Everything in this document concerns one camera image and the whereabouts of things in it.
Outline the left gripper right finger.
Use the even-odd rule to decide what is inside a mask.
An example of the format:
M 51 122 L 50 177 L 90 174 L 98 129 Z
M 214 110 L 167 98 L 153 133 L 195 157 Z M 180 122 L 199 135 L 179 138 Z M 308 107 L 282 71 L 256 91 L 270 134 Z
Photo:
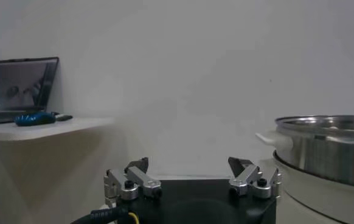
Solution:
M 227 161 L 234 174 L 229 180 L 230 191 L 238 197 L 247 194 L 261 200 L 280 197 L 282 174 L 277 167 L 262 171 L 248 159 L 229 157 Z

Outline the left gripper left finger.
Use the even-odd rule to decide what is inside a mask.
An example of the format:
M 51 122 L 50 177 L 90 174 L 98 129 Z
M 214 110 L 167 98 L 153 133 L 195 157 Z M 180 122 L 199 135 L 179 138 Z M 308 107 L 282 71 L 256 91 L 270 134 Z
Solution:
M 160 199 L 162 184 L 159 180 L 147 175 L 148 158 L 131 161 L 123 169 L 108 169 L 103 177 L 105 200 L 132 201 L 139 197 L 142 191 L 144 197 Z

